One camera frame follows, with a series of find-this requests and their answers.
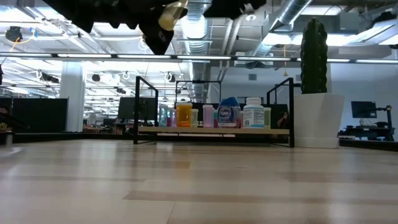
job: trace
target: cactus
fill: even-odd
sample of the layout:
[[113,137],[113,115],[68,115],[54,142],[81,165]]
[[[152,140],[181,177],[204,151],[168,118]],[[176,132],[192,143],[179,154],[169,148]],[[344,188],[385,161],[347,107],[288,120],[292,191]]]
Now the cactus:
[[302,94],[326,93],[328,34],[317,18],[311,19],[303,32],[301,43]]

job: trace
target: wooden shelf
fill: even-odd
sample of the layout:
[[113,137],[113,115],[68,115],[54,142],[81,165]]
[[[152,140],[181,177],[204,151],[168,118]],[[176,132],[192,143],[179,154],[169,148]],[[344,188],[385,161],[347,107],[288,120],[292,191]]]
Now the wooden shelf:
[[145,133],[195,133],[195,134],[289,134],[288,129],[236,129],[236,128],[166,128],[139,127]]

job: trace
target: black partition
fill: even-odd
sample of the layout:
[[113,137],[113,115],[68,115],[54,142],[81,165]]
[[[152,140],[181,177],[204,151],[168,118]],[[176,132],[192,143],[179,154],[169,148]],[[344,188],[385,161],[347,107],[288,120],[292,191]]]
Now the black partition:
[[295,147],[294,143],[294,79],[288,78],[285,81],[281,82],[280,84],[275,85],[275,87],[267,92],[267,107],[271,107],[271,93],[274,92],[275,94],[275,103],[277,105],[277,89],[281,86],[289,86],[289,146]]
[[68,99],[14,98],[12,115],[29,125],[20,133],[60,133],[67,128]]

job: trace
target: ceiling light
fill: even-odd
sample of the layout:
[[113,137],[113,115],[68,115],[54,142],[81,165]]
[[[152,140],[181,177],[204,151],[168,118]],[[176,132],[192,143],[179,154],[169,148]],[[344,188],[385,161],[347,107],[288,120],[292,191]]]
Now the ceiling light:
[[349,62],[350,59],[328,59],[329,63],[346,63]]
[[380,43],[380,45],[395,45],[395,44],[398,44],[398,34]]
[[123,78],[124,78],[125,80],[130,79],[130,74],[129,74],[129,72],[126,71],[126,72],[123,74]]
[[287,34],[273,34],[269,33],[266,38],[262,41],[264,45],[277,45],[283,44],[287,45],[290,44],[292,40],[290,39],[289,35]]
[[42,78],[42,77],[43,77],[42,71],[40,71],[40,70],[37,71],[37,72],[36,72],[36,77],[37,77],[37,78]]
[[136,58],[136,59],[170,59],[169,55],[118,55],[118,58]]
[[200,56],[200,55],[187,55],[187,56],[177,56],[178,59],[185,60],[231,60],[228,56]]
[[52,57],[51,54],[32,54],[32,53],[0,53],[3,57]]
[[278,57],[238,57],[237,60],[262,61],[262,62],[289,62],[290,58]]
[[58,54],[58,57],[73,57],[73,58],[111,58],[110,54]]
[[257,16],[254,15],[254,14],[250,14],[250,15],[246,16],[246,20],[249,21],[249,22],[255,21],[256,18],[257,18]]
[[355,63],[373,63],[373,64],[394,64],[398,65],[398,60],[356,60]]

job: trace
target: light wood floor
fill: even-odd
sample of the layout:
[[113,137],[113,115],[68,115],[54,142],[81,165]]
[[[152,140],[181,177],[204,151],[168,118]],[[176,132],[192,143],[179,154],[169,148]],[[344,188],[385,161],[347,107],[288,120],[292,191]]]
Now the light wood floor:
[[131,141],[0,149],[1,224],[393,224],[398,154]]

